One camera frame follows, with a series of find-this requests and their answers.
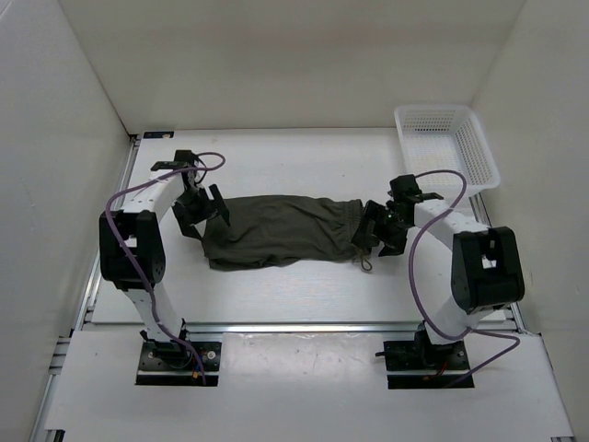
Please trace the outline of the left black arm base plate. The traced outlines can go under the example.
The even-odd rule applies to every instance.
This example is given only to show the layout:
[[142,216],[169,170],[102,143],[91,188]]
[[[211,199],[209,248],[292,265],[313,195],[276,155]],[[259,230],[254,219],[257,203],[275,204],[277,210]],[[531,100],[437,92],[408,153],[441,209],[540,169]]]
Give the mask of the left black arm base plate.
[[177,343],[143,342],[135,384],[139,386],[216,387],[222,356],[221,342],[191,342],[204,368]]

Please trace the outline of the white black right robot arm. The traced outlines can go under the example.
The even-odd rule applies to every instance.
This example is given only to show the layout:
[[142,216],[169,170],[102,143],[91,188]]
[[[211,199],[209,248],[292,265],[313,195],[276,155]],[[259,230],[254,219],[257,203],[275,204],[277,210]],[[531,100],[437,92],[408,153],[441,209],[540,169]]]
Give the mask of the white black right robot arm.
[[[474,332],[494,310],[521,300],[525,283],[509,227],[488,227],[459,213],[442,195],[422,191],[417,179],[396,177],[386,204],[368,202],[352,244],[362,252],[381,245],[383,256],[409,255],[410,290],[426,333],[413,345],[413,356],[419,365],[433,368],[445,359],[447,344]],[[433,315],[420,299],[415,278],[417,247],[427,233],[451,252],[451,296]]]

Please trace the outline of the olive green shorts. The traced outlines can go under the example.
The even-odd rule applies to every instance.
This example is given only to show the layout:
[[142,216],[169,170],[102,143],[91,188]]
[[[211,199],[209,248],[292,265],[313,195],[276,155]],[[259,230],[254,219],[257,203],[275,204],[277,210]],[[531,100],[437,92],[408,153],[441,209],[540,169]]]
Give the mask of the olive green shorts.
[[230,223],[206,223],[202,248],[220,271],[284,267],[299,261],[346,262],[356,256],[353,234],[361,200],[260,195],[226,201]]

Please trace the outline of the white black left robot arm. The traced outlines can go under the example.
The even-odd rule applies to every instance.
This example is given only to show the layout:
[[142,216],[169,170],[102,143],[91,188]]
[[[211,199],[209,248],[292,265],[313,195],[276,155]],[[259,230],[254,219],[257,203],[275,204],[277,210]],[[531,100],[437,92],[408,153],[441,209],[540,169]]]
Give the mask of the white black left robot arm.
[[146,181],[115,193],[98,221],[102,277],[122,291],[144,323],[144,339],[173,368],[190,366],[204,374],[202,358],[189,341],[185,320],[175,311],[164,287],[166,254],[160,223],[166,213],[180,232],[200,239],[198,224],[229,220],[225,200],[214,184],[203,187],[207,173],[220,169],[225,157],[208,166],[207,152],[179,150],[170,161],[157,161]]

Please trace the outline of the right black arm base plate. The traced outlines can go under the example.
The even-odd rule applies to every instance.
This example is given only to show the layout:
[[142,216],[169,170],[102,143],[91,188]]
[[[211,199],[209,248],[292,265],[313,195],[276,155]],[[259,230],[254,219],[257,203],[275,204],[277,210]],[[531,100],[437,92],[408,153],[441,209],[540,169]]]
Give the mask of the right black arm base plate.
[[389,390],[474,389],[463,341],[434,346],[414,341],[385,341],[375,353],[383,359]]

